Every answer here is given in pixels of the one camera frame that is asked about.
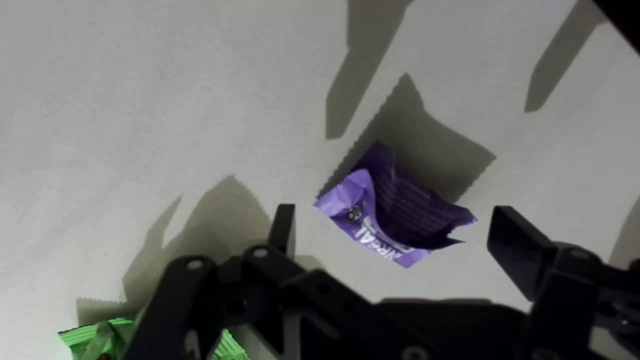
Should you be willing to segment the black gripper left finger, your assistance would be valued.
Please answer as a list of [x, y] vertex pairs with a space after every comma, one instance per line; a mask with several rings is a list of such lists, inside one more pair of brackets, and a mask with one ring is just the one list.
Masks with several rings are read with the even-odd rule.
[[282, 255], [289, 255], [293, 251], [293, 235], [295, 206], [279, 204], [270, 226], [268, 245], [279, 251]]

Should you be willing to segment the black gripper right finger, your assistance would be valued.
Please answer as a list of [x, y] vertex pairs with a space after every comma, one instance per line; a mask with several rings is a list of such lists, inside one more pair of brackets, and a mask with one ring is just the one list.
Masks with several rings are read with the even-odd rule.
[[491, 210], [488, 252], [526, 301], [534, 301], [555, 245], [512, 206]]

